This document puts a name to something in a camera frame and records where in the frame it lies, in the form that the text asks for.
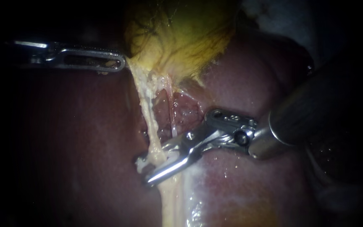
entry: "metal jaw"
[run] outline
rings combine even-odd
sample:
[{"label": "metal jaw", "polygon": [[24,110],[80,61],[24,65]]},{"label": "metal jaw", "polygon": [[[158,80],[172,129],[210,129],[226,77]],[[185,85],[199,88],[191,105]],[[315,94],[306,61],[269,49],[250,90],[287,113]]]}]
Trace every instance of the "metal jaw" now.
[{"label": "metal jaw", "polygon": [[230,111],[209,111],[198,127],[187,131],[162,145],[168,160],[145,177],[145,183],[155,186],[174,176],[201,158],[213,148],[229,148],[248,154],[257,123],[253,118]]},{"label": "metal jaw", "polygon": [[73,45],[59,42],[8,42],[11,47],[27,52],[21,68],[79,69],[118,72],[125,67],[125,58],[117,50]]}]

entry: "screw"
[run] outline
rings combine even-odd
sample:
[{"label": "screw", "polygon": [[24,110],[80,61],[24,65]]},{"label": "screw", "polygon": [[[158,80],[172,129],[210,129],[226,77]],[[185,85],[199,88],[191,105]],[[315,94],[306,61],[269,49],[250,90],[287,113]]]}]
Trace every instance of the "screw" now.
[{"label": "screw", "polygon": [[188,132],[188,133],[187,133],[187,135],[186,135],[186,138],[187,138],[188,140],[193,140],[193,139],[194,139],[194,134],[193,134],[193,133],[191,133],[191,132]]}]

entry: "gray cylindrical shaft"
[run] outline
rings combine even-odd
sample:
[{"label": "gray cylindrical shaft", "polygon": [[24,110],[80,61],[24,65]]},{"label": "gray cylindrical shaft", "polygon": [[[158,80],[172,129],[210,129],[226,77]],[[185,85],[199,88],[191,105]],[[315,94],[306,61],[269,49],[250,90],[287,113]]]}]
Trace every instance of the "gray cylindrical shaft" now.
[{"label": "gray cylindrical shaft", "polygon": [[351,102],[354,74],[348,52],[341,52],[259,120],[250,155],[271,158],[337,120]]}]

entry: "white tissue strand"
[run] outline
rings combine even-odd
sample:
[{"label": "white tissue strand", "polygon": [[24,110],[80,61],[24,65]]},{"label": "white tissue strand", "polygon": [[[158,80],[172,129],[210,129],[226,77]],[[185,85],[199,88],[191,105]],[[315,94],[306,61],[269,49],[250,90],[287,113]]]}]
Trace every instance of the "white tissue strand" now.
[{"label": "white tissue strand", "polygon": [[[147,160],[155,166],[160,166],[167,160],[167,155],[162,150],[157,131],[158,123],[153,112],[152,100],[156,92],[165,87],[168,78],[149,75],[149,70],[144,70],[133,64],[132,59],[127,59],[129,68],[134,78],[135,87],[139,95],[142,115],[147,123],[149,147]],[[137,163],[137,169],[143,166]],[[182,174],[176,174],[172,178],[160,183],[158,189],[162,200],[162,227],[184,227],[186,223],[183,206],[183,182]]]}]

